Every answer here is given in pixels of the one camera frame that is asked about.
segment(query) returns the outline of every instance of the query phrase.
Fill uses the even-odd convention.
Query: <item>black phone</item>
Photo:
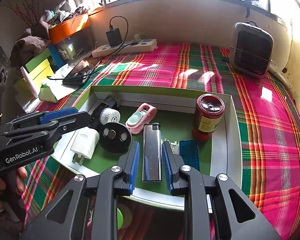
[[[90,78],[89,74],[97,69],[100,61],[101,59],[93,57],[86,57],[82,59],[65,77],[65,79],[62,81],[62,84],[70,86],[84,85]]]

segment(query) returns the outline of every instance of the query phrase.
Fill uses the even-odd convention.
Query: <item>human hand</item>
[[[18,195],[22,195],[25,191],[24,179],[28,177],[28,173],[24,167],[17,169],[17,177],[16,177],[16,193]],[[6,188],[5,183],[0,179],[0,190],[4,190]],[[0,210],[3,209],[2,203],[0,202]]]

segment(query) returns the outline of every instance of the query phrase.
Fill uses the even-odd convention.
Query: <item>green round object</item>
[[[118,230],[119,230],[123,224],[123,215],[119,208],[117,208],[117,221],[118,221]]]

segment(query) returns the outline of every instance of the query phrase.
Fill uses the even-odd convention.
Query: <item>white paper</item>
[[[68,64],[65,64],[59,68],[51,78],[65,78],[73,68],[74,67],[69,67]],[[51,92],[57,100],[64,98],[79,88],[79,86],[65,86],[62,84],[62,80],[42,79],[42,84],[50,87]]]

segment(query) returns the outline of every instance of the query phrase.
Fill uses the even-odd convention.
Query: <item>cardboard tray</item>
[[[149,103],[158,109],[153,122],[161,124],[161,138],[169,141],[193,139],[191,135],[192,118],[196,99],[207,92],[198,90],[146,87],[146,86],[91,86],[74,105],[79,111],[92,111],[109,94],[119,98],[121,107],[121,123],[136,111],[142,103]],[[212,138],[205,144],[198,144],[200,172],[211,176],[219,173],[227,174],[240,188],[242,184],[242,149],[238,120],[230,95],[210,93],[219,96],[225,103],[226,109]],[[91,160],[85,159],[82,166],[73,164],[74,152],[70,150],[77,131],[63,135],[52,155],[59,163],[76,174],[92,177],[103,170],[115,165],[119,155],[106,152],[97,145]],[[162,172],[161,183],[142,183],[142,133],[133,135],[132,140],[140,143],[140,160],[136,188],[130,199],[173,210],[184,210],[184,199],[169,195]],[[207,197],[209,211],[211,212],[210,198]]]

